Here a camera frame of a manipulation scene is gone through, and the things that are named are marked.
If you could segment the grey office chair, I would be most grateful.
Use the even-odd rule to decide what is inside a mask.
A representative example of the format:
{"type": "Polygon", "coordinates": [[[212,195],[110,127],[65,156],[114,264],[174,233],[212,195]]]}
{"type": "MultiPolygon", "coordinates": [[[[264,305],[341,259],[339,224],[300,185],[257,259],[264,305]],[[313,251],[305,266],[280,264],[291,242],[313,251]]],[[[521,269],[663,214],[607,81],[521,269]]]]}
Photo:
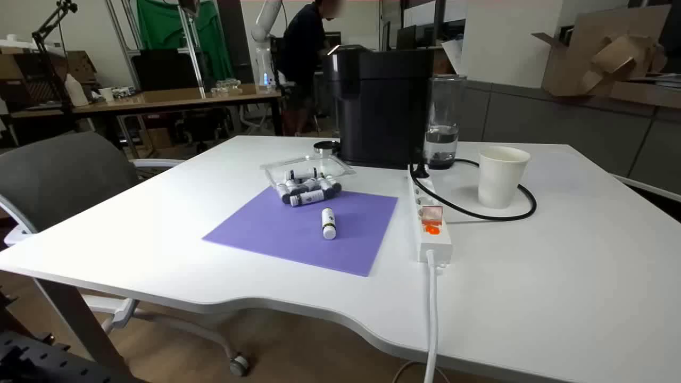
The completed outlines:
{"type": "MultiPolygon", "coordinates": [[[[99,133],[62,133],[0,156],[0,206],[16,224],[16,241],[23,241],[133,186],[147,173],[172,165],[179,165],[179,160],[128,160],[99,133]]],[[[85,295],[44,278],[37,278],[37,285],[96,361],[112,361],[128,369],[108,334],[129,319],[143,319],[218,344],[236,377],[250,369],[250,361],[215,327],[167,312],[149,312],[133,297],[85,295]]]]}

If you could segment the clear water tank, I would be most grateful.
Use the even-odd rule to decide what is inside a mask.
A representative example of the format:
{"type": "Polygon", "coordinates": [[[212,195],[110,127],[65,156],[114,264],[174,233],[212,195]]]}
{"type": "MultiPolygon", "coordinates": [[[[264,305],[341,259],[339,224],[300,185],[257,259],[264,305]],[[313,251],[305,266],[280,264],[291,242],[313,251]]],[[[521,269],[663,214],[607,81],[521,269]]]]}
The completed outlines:
{"type": "Polygon", "coordinates": [[[456,162],[456,148],[459,139],[459,107],[464,99],[464,92],[464,77],[434,74],[430,78],[424,156],[431,170],[447,170],[456,162]]]}

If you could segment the single white battery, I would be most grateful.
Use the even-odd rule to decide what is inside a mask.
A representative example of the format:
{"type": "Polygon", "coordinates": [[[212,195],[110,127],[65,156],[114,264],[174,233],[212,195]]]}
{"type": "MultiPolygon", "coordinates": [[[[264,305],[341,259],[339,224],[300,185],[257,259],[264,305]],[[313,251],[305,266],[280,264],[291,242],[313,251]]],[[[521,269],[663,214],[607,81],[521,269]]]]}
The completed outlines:
{"type": "Polygon", "coordinates": [[[325,241],[333,241],[339,229],[337,229],[337,214],[331,208],[321,211],[321,233],[325,241]]]}

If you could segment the wooden background desk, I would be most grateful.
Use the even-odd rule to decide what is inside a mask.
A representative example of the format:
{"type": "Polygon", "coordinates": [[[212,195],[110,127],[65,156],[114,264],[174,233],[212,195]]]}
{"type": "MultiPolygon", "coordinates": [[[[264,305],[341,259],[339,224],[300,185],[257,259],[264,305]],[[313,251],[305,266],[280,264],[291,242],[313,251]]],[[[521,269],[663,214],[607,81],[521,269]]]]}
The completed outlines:
{"type": "Polygon", "coordinates": [[[73,107],[70,111],[62,111],[62,108],[10,111],[1,117],[1,120],[14,123],[23,118],[47,118],[47,117],[65,117],[70,120],[78,120],[78,118],[91,118],[91,117],[153,115],[153,112],[167,112],[167,111],[223,108],[232,103],[264,101],[270,107],[275,133],[280,135],[279,99],[280,99],[279,92],[260,90],[257,84],[250,84],[250,83],[241,84],[236,92],[203,92],[198,88],[183,88],[183,90],[141,92],[131,98],[73,107]]]}

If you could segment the white paper cup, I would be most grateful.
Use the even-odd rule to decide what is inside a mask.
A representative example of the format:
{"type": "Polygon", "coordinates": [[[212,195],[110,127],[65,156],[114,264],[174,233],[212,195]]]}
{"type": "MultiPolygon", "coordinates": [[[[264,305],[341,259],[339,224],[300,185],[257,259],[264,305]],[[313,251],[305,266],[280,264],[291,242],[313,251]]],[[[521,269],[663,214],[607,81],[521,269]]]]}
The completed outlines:
{"type": "Polygon", "coordinates": [[[530,153],[515,146],[488,146],[478,162],[478,201],[504,208],[513,201],[530,153]]]}

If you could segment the black coffee machine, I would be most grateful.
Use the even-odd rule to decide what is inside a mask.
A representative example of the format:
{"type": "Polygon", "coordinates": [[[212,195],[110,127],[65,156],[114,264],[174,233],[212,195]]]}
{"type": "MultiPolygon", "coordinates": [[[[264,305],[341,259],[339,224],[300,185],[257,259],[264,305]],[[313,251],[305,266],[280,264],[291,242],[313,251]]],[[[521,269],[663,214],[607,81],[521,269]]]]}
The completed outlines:
{"type": "Polygon", "coordinates": [[[341,46],[329,55],[341,160],[354,165],[406,168],[424,142],[431,52],[341,46]]]}

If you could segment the clear plastic battery tray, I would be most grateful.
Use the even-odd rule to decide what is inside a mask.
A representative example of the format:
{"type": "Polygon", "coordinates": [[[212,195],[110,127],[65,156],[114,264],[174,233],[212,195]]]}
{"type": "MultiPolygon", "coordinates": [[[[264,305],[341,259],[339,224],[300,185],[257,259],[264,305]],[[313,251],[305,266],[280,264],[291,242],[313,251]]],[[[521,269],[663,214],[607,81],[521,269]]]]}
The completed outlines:
{"type": "Polygon", "coordinates": [[[313,175],[325,175],[331,178],[341,178],[350,175],[350,168],[341,162],[337,156],[298,156],[282,162],[264,164],[261,170],[270,178],[272,185],[282,182],[284,178],[305,178],[313,175]]]}

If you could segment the person in dark clothes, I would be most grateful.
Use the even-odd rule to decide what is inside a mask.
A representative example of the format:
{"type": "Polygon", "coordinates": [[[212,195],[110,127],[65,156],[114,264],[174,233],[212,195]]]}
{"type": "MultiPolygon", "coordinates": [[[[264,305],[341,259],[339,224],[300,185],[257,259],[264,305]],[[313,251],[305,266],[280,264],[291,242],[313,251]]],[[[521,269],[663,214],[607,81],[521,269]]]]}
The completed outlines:
{"type": "Polygon", "coordinates": [[[331,20],[342,0],[313,0],[305,3],[282,33],[279,69],[293,83],[280,112],[287,133],[300,133],[313,111],[313,77],[328,51],[324,20],[331,20]]]}

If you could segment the white extension cord power strip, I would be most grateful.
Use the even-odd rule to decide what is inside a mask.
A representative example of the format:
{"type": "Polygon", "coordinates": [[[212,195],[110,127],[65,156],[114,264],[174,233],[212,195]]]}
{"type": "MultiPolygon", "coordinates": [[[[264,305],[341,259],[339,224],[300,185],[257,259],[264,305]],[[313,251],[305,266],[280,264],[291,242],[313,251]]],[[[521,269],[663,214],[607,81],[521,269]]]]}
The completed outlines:
{"type": "Polygon", "coordinates": [[[408,206],[414,228],[416,259],[434,264],[448,264],[453,242],[445,222],[445,206],[434,197],[434,185],[428,177],[419,178],[416,168],[406,168],[408,206]]]}

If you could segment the pile of white batteries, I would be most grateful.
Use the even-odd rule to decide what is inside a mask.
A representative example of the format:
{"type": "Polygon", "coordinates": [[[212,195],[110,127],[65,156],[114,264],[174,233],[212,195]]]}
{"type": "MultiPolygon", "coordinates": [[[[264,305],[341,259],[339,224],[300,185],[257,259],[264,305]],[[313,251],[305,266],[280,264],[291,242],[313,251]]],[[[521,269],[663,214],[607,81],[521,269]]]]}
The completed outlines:
{"type": "Polygon", "coordinates": [[[289,170],[287,177],[275,185],[275,192],[282,203],[305,206],[333,197],[341,192],[341,182],[316,168],[301,177],[289,170]]]}

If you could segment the purple paper mat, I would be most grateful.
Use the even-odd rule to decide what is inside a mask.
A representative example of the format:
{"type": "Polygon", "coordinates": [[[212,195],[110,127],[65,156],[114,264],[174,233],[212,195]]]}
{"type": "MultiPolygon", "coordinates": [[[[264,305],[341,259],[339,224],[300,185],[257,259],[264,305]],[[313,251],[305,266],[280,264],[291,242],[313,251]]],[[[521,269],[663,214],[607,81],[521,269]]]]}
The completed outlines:
{"type": "Polygon", "coordinates": [[[337,273],[369,277],[396,208],[393,195],[341,192],[337,197],[287,206],[272,190],[260,192],[207,233],[236,247],[337,273]],[[337,214],[337,238],[321,233],[321,211],[337,214]]]}

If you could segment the green cloth backdrop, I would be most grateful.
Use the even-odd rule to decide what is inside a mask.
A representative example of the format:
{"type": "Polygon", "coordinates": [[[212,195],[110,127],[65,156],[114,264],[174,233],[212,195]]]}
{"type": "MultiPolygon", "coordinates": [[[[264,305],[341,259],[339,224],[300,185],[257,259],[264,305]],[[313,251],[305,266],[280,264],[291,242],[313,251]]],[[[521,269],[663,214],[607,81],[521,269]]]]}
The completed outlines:
{"type": "MultiPolygon", "coordinates": [[[[187,45],[180,13],[171,0],[135,0],[135,20],[145,49],[180,49],[187,45]]],[[[233,69],[212,0],[200,0],[195,32],[200,51],[207,55],[208,78],[232,78],[233,69]]]]}

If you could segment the cardboard box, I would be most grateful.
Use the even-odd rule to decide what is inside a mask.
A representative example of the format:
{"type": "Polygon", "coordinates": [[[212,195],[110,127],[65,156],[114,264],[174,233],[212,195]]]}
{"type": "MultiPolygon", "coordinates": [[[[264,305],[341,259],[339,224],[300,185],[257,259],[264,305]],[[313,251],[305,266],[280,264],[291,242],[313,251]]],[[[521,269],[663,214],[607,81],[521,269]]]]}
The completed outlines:
{"type": "Polygon", "coordinates": [[[560,98],[604,95],[618,81],[660,74],[668,13],[671,3],[582,13],[568,40],[533,32],[548,45],[543,90],[560,98]]]}

